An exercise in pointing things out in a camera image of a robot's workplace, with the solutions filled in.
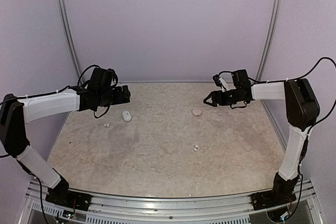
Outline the pink earbud charging case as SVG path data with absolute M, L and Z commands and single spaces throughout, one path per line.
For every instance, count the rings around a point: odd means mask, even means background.
M 193 108 L 192 109 L 192 115 L 193 116 L 201 116 L 203 114 L 202 110 L 200 108 Z

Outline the white earbud charging case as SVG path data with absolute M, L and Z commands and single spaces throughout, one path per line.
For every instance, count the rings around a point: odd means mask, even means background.
M 125 122 L 130 122 L 132 120 L 132 115 L 129 111 L 123 111 L 122 118 Z

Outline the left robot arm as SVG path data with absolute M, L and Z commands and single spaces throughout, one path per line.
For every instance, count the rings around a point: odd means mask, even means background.
M 91 77 L 82 85 L 67 86 L 50 93 L 16 97 L 7 94 L 1 102 L 1 143 L 8 156 L 53 189 L 53 197 L 66 206 L 73 201 L 73 193 L 62 184 L 61 177 L 31 146 L 26 135 L 26 125 L 39 119 L 68 112 L 110 109 L 113 105 L 130 102 L 127 85 L 118 85 L 113 69 L 94 66 Z

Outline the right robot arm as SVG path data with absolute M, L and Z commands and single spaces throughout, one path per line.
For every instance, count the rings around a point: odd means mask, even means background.
M 212 91 L 203 100 L 204 104 L 237 109 L 238 102 L 242 102 L 244 107 L 257 100 L 285 102 L 289 137 L 285 157 L 268 194 L 269 201 L 273 205 L 279 205 L 292 194 L 298 181 L 299 167 L 307 152 L 310 130 L 320 114 L 317 98 L 306 78 L 257 83 L 248 76 L 245 69 L 231 71 L 230 75 L 234 85 L 232 89 L 229 89 L 220 74 L 213 76 L 219 90 Z

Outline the white earbud right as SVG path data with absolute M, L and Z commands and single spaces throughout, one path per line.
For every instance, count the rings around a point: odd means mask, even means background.
M 194 147 L 193 147 L 193 151 L 195 151 L 195 152 L 198 152 L 200 150 L 200 146 L 199 145 L 194 145 Z

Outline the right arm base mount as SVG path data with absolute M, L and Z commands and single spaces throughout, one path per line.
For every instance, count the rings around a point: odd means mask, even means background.
M 296 200 L 294 193 L 299 175 L 292 180 L 284 180 L 279 173 L 275 174 L 271 190 L 253 193 L 251 203 L 254 210 L 271 208 Z

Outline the front aluminium rail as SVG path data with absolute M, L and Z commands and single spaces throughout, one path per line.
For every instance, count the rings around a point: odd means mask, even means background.
M 311 181 L 295 187 L 300 201 L 254 210 L 251 192 L 211 197 L 149 198 L 120 196 L 89 191 L 86 211 L 46 202 L 47 188 L 33 179 L 16 223 L 271 223 L 274 213 L 293 210 L 281 223 L 325 223 Z

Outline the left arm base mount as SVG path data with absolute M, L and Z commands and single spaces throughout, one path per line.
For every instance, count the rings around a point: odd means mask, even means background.
M 46 201 L 74 210 L 88 211 L 92 196 L 69 189 L 69 183 L 63 178 L 54 187 L 48 188 Z

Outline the left aluminium frame post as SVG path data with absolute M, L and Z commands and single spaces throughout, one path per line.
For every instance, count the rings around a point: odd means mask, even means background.
M 83 84 L 85 82 L 84 77 L 82 74 L 82 67 L 77 55 L 77 51 L 75 48 L 74 39 L 72 36 L 71 28 L 70 28 L 70 22 L 67 15 L 67 9 L 66 9 L 66 1 L 65 0 L 57 0 L 57 5 L 60 13 L 60 19 L 62 23 L 62 27 L 64 30 L 64 36 L 66 40 L 66 44 L 70 53 L 70 59 L 75 71 L 75 74 L 77 76 L 77 80 L 80 84 Z

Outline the aluminium frame post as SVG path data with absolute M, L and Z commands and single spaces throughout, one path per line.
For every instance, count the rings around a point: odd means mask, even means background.
M 264 74 L 267 60 L 269 57 L 272 41 L 274 38 L 274 34 L 276 31 L 276 26 L 277 26 L 277 19 L 278 19 L 278 14 L 280 11 L 281 7 L 281 0 L 273 0 L 272 3 L 272 9 L 271 9 L 271 14 L 270 14 L 270 21 L 266 33 L 266 40 L 263 46 L 262 54 L 261 54 L 261 59 L 259 62 L 259 66 L 257 69 L 256 73 L 256 80 L 260 81 L 262 79 L 262 76 Z
M 66 1 L 65 0 L 57 0 L 57 5 L 60 13 L 60 19 L 62 23 L 62 27 L 64 30 L 64 36 L 66 40 L 66 44 L 70 53 L 70 59 L 75 71 L 75 74 L 77 76 L 77 80 L 80 84 L 83 84 L 85 82 L 84 77 L 82 74 L 82 67 L 77 55 L 77 51 L 75 48 L 74 39 L 72 36 L 71 28 L 70 28 L 70 22 L 67 15 L 67 9 L 66 9 Z

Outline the right aluminium frame post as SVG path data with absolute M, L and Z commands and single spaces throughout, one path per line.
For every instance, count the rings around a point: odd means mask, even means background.
M 264 74 L 267 60 L 269 57 L 272 41 L 274 38 L 274 34 L 276 31 L 276 26 L 277 26 L 277 19 L 278 19 L 278 14 L 280 11 L 281 7 L 281 0 L 273 0 L 272 3 L 272 9 L 271 9 L 271 14 L 270 14 L 270 21 L 266 33 L 266 40 L 263 46 L 262 54 L 261 54 L 261 59 L 259 62 L 259 66 L 257 69 L 256 73 L 256 80 L 260 81 L 262 79 L 262 76 Z

